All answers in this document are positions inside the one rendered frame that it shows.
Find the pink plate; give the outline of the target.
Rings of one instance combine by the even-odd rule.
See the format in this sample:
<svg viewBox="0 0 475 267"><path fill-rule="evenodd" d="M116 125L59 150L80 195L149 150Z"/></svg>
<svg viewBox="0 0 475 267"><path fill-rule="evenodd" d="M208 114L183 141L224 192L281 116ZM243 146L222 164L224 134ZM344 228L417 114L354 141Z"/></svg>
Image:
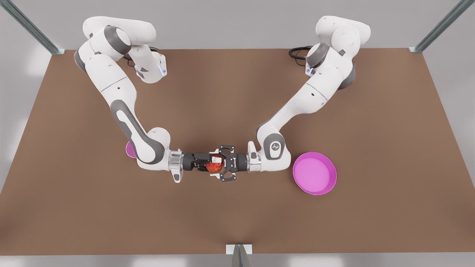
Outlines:
<svg viewBox="0 0 475 267"><path fill-rule="evenodd" d="M292 166L292 175L297 186L311 195L330 192L337 181L334 163L317 152L306 152L298 156Z"/></svg>

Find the silver frame post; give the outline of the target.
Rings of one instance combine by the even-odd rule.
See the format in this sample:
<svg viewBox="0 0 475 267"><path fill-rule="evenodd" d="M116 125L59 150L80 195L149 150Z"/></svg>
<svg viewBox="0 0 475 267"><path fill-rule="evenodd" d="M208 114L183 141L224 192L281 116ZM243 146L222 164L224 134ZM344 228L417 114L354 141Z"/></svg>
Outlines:
<svg viewBox="0 0 475 267"><path fill-rule="evenodd" d="M475 0L460 0L438 24L415 46L409 47L411 53L423 53L453 22L458 19Z"/></svg>
<svg viewBox="0 0 475 267"><path fill-rule="evenodd" d="M0 0L0 6L49 53L63 55L66 52L65 49L58 48L11 0Z"/></svg>
<svg viewBox="0 0 475 267"><path fill-rule="evenodd" d="M227 244L226 254L232 255L231 267L252 267L248 257L252 254L251 244Z"/></svg>

